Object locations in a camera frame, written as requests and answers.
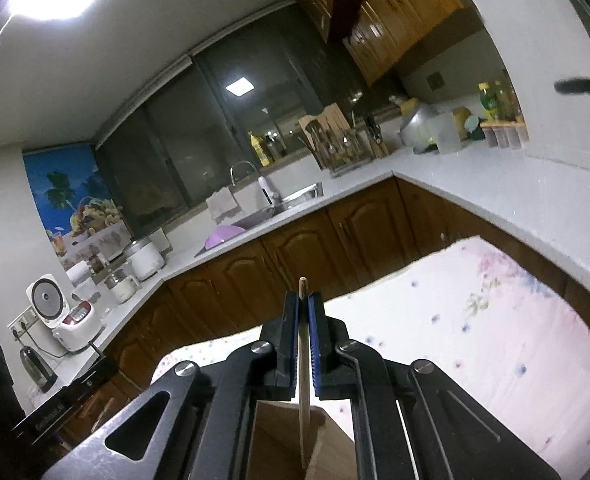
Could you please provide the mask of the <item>wooden chopstick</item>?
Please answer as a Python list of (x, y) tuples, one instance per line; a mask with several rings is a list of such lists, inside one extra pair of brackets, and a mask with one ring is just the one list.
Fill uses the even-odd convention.
[(308, 280), (304, 276), (298, 282), (298, 350), (297, 388), (299, 447), (301, 468), (306, 471), (310, 460), (310, 344), (308, 329)]

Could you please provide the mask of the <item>kitchen faucet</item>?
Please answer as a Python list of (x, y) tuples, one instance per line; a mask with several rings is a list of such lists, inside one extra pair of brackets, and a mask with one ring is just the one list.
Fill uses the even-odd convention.
[(257, 166), (250, 160), (239, 160), (229, 168), (230, 185), (237, 186), (247, 177), (257, 178), (261, 173)]

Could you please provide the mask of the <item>dish rack with utensils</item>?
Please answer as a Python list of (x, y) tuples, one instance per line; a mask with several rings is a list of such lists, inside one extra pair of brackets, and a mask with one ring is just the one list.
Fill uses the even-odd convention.
[(318, 166), (333, 178), (391, 154), (381, 127), (371, 114), (357, 124), (355, 116), (347, 119), (339, 105), (333, 103), (324, 107), (321, 114), (306, 115), (298, 122), (306, 148)]

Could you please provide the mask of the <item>wooden utensil holder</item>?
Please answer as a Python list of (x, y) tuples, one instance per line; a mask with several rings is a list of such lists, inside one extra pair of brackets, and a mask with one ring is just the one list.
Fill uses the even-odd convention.
[(301, 464), (299, 409), (259, 401), (246, 479), (357, 479), (355, 444), (323, 408), (310, 409), (307, 468)]

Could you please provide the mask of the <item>white rice cooker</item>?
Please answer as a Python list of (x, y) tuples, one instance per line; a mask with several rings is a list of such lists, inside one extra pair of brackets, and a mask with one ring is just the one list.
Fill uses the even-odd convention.
[(68, 352), (87, 349), (104, 328), (94, 305), (87, 300), (70, 304), (52, 274), (42, 275), (29, 284), (26, 295), (37, 318)]

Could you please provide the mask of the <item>floral white tablecloth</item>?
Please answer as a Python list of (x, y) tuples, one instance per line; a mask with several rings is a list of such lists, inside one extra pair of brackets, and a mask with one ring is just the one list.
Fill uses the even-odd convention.
[(480, 237), (328, 301), (383, 358), (435, 363), (564, 479), (590, 468), (590, 328)]

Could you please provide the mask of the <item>small white steel pot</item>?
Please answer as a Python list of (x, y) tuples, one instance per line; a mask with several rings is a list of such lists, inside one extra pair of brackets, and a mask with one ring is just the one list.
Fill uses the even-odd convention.
[(132, 274), (127, 274), (123, 269), (110, 273), (105, 278), (104, 284), (115, 297), (117, 304), (124, 304), (140, 288), (139, 281)]

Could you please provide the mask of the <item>white round cooker pot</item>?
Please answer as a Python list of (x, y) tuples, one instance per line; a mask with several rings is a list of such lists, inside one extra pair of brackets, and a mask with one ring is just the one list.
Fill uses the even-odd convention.
[(165, 259), (150, 237), (134, 240), (124, 248), (124, 256), (134, 271), (135, 278), (142, 282), (165, 266)]

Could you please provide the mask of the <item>purple basin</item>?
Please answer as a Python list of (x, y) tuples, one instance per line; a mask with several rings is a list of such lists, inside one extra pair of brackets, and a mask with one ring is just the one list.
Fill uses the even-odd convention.
[(244, 233), (245, 229), (240, 226), (235, 226), (234, 224), (222, 224), (221, 226), (217, 226), (217, 228), (207, 236), (204, 243), (204, 249), (213, 249)]

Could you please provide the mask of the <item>tropical fruit poster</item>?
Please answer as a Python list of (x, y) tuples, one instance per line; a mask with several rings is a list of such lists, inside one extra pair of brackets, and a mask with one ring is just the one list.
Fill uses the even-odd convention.
[(41, 223), (64, 269), (122, 254), (132, 236), (89, 145), (25, 153), (23, 162)]

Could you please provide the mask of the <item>grey dish towel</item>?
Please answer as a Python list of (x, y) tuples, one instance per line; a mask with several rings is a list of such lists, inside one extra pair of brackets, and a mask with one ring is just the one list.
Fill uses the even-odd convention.
[(240, 210), (240, 205), (229, 186), (224, 186), (219, 191), (208, 196), (206, 205), (210, 217), (215, 222), (221, 221), (223, 218), (230, 216), (230, 214), (236, 214)]

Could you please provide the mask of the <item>yellow bottle on windowsill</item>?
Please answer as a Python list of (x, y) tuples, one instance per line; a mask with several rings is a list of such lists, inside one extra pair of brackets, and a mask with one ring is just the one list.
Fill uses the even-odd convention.
[(248, 140), (251, 142), (252, 148), (255, 151), (260, 165), (268, 167), (273, 163), (272, 155), (268, 150), (267, 146), (263, 143), (263, 140), (259, 136), (256, 136), (252, 131), (248, 131)]

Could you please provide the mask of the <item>steel mixing bowl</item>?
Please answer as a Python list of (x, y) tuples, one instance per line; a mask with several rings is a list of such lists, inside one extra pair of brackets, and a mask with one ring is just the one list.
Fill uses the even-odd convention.
[(400, 106), (402, 121), (399, 128), (401, 142), (407, 148), (413, 148), (415, 154), (423, 154), (435, 148), (429, 119), (438, 116), (432, 105), (417, 98), (409, 99)]

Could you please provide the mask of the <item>green soda bottle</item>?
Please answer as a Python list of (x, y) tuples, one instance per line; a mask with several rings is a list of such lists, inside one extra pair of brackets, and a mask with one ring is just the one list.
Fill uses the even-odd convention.
[(496, 99), (496, 93), (490, 87), (490, 84), (486, 81), (481, 81), (478, 84), (479, 99), (481, 106), (484, 109), (485, 116), (492, 122), (499, 120), (501, 113), (498, 100)]

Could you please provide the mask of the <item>upper wooden cabinets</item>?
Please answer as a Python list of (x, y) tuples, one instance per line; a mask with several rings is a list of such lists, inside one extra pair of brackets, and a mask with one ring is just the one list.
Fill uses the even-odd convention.
[(365, 82), (374, 84), (467, 0), (297, 0), (322, 40), (343, 44)]

